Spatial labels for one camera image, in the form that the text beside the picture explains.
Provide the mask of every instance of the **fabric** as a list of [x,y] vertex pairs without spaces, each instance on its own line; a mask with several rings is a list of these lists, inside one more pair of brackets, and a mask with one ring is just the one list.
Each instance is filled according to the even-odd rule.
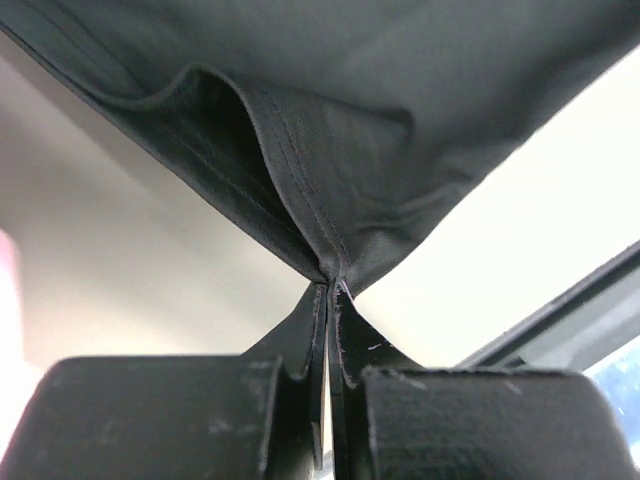
[[0,23],[289,265],[357,294],[639,42],[640,2],[3,0]]

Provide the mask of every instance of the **dark gray fabric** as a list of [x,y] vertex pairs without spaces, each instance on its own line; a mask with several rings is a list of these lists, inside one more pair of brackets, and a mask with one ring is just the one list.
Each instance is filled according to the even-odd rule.
[[0,22],[246,232],[357,294],[638,43],[640,2],[3,0]]

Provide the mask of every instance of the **glass panel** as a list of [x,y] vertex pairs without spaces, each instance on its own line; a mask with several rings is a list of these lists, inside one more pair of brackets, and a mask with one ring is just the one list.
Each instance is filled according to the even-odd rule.
[[640,337],[587,369],[585,374],[611,402],[640,468]]

